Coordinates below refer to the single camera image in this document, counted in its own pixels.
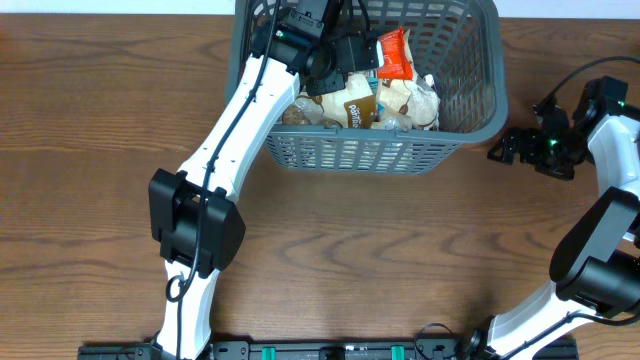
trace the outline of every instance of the wood grain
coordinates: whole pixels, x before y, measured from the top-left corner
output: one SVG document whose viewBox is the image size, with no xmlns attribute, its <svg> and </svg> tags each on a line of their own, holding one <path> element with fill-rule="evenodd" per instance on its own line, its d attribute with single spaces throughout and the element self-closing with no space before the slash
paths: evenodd
<svg viewBox="0 0 640 360">
<path fill-rule="evenodd" d="M 177 169 L 224 108 L 230 17 L 0 16 L 0 358 L 74 358 L 87 342 L 162 326 L 147 185 Z M 640 55 L 640 22 L 503 20 L 510 122 L 567 73 Z M 585 81 L 631 84 L 606 64 Z M 595 171 L 560 182 L 461 149 L 420 177 L 301 173 L 262 152 L 243 189 L 248 225 L 220 278 L 219 334 L 267 339 L 464 332 L 548 278 L 553 250 L 597 198 Z M 575 332 L 583 359 L 640 356 L 636 327 Z"/>
</svg>

